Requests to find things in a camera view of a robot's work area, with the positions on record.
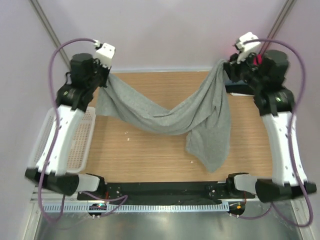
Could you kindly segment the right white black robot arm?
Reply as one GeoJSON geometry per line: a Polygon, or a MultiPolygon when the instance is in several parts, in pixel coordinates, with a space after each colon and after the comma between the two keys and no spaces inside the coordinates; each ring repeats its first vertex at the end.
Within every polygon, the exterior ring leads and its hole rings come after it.
{"type": "Polygon", "coordinates": [[[252,52],[241,58],[235,53],[223,68],[232,82],[244,81],[252,89],[272,156],[271,178],[248,173],[229,174],[226,194],[237,198],[247,192],[263,203],[293,200],[304,193],[315,194],[317,186],[308,181],[301,164],[293,116],[294,95],[283,85],[289,68],[287,55],[279,50],[268,50],[263,55],[252,52]]]}

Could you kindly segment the grey t shirt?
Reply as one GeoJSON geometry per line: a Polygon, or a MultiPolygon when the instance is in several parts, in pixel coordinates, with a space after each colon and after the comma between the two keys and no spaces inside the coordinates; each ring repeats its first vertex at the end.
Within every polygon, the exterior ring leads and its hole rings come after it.
{"type": "Polygon", "coordinates": [[[231,113],[225,62],[219,60],[198,90],[173,109],[158,105],[111,74],[107,86],[99,90],[95,113],[151,133],[187,134],[185,150],[199,159],[208,172],[215,172],[230,152],[231,113]]]}

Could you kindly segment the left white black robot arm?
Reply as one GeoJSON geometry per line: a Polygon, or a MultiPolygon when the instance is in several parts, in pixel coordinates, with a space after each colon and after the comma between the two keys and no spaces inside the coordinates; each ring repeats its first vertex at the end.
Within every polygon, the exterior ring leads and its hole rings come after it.
{"type": "Polygon", "coordinates": [[[38,163],[27,168],[25,177],[46,190],[71,196],[88,192],[101,200],[106,187],[101,177],[93,174],[75,174],[67,171],[73,137],[83,119],[93,94],[98,87],[106,86],[112,66],[112,57],[96,52],[75,54],[70,61],[66,82],[57,91],[52,125],[45,149],[38,163]]]}

